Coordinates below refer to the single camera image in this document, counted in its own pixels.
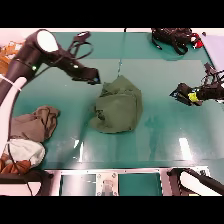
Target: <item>yellow tape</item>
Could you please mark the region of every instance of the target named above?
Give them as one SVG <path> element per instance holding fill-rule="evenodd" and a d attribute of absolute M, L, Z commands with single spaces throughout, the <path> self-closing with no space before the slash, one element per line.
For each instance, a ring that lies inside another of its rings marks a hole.
<path fill-rule="evenodd" d="M 188 97 L 189 97 L 189 99 L 190 99 L 192 102 L 197 102 L 197 101 L 199 101 L 199 99 L 198 99 L 197 96 L 196 96 L 196 93 L 189 93 L 189 94 L 188 94 Z"/>

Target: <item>table surface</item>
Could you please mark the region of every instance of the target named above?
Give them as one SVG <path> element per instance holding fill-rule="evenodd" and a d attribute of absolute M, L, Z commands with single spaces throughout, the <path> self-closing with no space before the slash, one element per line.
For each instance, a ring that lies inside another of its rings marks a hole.
<path fill-rule="evenodd" d="M 55 33 L 63 48 L 68 48 L 76 33 Z M 144 112 L 133 132 L 102 134 L 88 125 L 92 108 L 102 85 L 73 82 L 66 74 L 51 68 L 21 92 L 14 116 L 32 113 L 50 105 L 61 111 L 58 125 L 44 143 L 43 169 L 111 169 L 208 165 L 211 175 L 224 183 L 223 108 L 209 101 L 202 107 L 188 107 L 169 97 L 179 82 L 200 85 L 205 75 L 203 64 L 211 63 L 206 50 L 178 56 L 169 45 L 158 50 L 148 33 L 92 33 L 94 52 L 81 63 L 98 68 L 102 82 L 121 74 L 143 93 Z M 187 139 L 192 159 L 184 157 L 179 139 Z M 74 148 L 75 141 L 83 147 Z"/>

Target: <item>green cloth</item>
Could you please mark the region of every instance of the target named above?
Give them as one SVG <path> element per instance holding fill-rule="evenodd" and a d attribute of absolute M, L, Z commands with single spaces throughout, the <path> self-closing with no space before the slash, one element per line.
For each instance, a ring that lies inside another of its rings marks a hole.
<path fill-rule="evenodd" d="M 104 83 L 90 125 L 104 133 L 132 131 L 138 124 L 142 110 L 141 91 L 124 76 L 119 76 L 112 83 Z"/>

